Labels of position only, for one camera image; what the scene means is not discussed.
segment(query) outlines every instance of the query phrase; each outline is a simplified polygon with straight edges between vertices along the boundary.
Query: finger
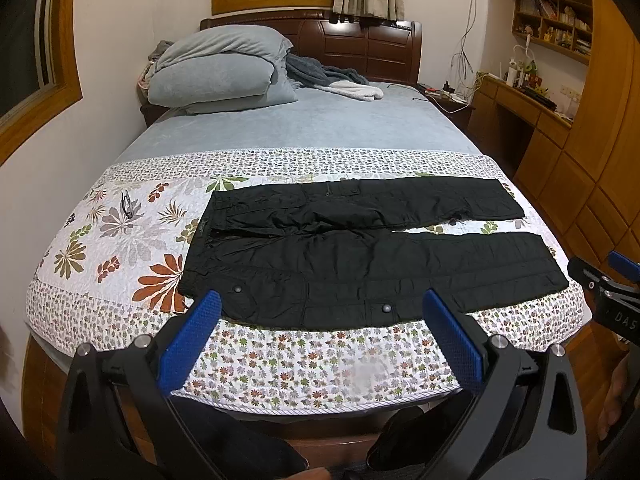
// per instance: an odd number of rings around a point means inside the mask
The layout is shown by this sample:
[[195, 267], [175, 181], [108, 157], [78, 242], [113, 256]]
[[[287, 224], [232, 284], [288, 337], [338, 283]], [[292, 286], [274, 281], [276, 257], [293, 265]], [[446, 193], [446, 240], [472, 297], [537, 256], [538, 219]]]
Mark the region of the finger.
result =
[[609, 426], [613, 426], [620, 418], [620, 415], [622, 415], [622, 404], [619, 400], [616, 400], [611, 403], [611, 406], [607, 410], [607, 422]]
[[598, 438], [604, 440], [609, 434], [609, 424], [607, 422], [607, 412], [602, 410], [598, 417]]
[[622, 395], [628, 383], [628, 371], [626, 370], [626, 358], [622, 359], [611, 375], [611, 386], [605, 398], [605, 405], [612, 399]]

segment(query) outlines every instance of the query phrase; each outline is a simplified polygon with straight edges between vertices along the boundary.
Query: screw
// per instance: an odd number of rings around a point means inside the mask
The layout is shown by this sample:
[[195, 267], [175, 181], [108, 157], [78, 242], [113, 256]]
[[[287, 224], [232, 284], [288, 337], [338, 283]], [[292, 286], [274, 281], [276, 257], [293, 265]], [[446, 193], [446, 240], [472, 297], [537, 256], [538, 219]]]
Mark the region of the screw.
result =
[[149, 334], [141, 334], [133, 341], [133, 344], [137, 348], [146, 348], [151, 344], [151, 336]]
[[494, 335], [491, 336], [491, 344], [496, 348], [502, 350], [503, 348], [507, 348], [507, 346], [509, 346], [509, 340], [503, 335]]
[[564, 347], [562, 345], [559, 345], [559, 344], [551, 345], [551, 351], [556, 357], [564, 356]]
[[90, 343], [82, 343], [78, 349], [76, 350], [76, 353], [79, 356], [84, 357], [85, 355], [87, 355], [89, 352], [91, 351], [91, 344]]

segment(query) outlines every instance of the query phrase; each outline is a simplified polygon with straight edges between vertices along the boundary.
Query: white fleece blanket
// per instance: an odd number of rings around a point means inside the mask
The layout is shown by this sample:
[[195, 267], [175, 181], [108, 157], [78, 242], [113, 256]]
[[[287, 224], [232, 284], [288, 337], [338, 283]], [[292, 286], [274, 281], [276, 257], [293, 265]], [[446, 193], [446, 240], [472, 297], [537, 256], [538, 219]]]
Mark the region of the white fleece blanket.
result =
[[357, 99], [358, 101], [373, 101], [375, 99], [382, 99], [385, 96], [382, 88], [359, 85], [352, 81], [336, 81], [329, 86], [315, 85], [314, 88], [323, 90], [324, 92], [350, 97], [351, 99]]

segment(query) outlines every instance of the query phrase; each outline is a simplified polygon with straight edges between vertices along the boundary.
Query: blue gripper pad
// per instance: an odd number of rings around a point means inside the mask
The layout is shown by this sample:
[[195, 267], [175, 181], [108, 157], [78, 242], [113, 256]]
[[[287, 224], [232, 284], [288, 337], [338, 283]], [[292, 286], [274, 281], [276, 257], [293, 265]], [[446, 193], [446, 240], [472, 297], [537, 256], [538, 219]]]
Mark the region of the blue gripper pad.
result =
[[484, 375], [482, 356], [434, 290], [428, 290], [422, 298], [422, 316], [460, 386], [480, 394]]
[[607, 260], [609, 267], [622, 274], [630, 282], [640, 282], [640, 264], [636, 264], [616, 251], [611, 251]]
[[215, 290], [210, 290], [200, 303], [191, 305], [191, 308], [195, 311], [189, 313], [160, 358], [158, 387], [165, 397], [184, 386], [184, 381], [220, 320], [222, 300]]

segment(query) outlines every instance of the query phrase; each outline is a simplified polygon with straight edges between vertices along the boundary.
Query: black cargo pants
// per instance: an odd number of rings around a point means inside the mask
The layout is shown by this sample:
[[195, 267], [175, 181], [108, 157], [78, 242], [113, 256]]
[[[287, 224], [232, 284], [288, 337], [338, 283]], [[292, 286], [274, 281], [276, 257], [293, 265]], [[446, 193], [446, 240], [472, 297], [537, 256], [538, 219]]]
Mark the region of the black cargo pants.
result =
[[346, 330], [422, 317], [436, 288], [463, 312], [533, 300], [568, 282], [540, 236], [409, 234], [524, 212], [497, 180], [418, 177], [214, 192], [178, 291], [213, 289], [227, 319]]

